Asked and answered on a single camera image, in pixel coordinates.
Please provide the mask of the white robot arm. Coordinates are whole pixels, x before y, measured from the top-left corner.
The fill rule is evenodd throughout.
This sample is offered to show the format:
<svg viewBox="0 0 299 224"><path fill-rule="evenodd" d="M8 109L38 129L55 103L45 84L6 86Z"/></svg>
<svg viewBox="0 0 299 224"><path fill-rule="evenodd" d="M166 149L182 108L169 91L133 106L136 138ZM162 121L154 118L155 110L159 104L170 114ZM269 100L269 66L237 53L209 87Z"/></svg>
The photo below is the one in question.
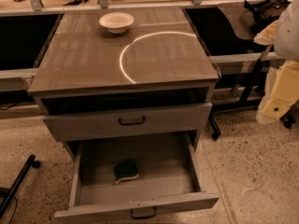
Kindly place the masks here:
<svg viewBox="0 0 299 224"><path fill-rule="evenodd" d="M299 0L293 0L277 21L273 21L254 37L260 45L273 45L277 56L285 62L271 68L265 82L256 120L270 124L282 118L299 100Z"/></svg>

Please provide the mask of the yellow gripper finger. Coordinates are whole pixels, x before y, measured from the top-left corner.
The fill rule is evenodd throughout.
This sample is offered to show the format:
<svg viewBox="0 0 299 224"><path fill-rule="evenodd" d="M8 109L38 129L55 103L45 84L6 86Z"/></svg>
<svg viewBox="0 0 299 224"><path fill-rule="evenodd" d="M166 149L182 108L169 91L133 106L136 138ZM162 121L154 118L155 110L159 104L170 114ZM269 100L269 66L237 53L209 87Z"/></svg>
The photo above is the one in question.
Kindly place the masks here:
<svg viewBox="0 0 299 224"><path fill-rule="evenodd" d="M282 118L299 100L299 62L286 61L280 68L270 67L256 120L270 124Z"/></svg>
<svg viewBox="0 0 299 224"><path fill-rule="evenodd" d="M253 41L259 45L273 45L275 43L277 24L277 21L273 21L272 23L270 23L254 37Z"/></svg>

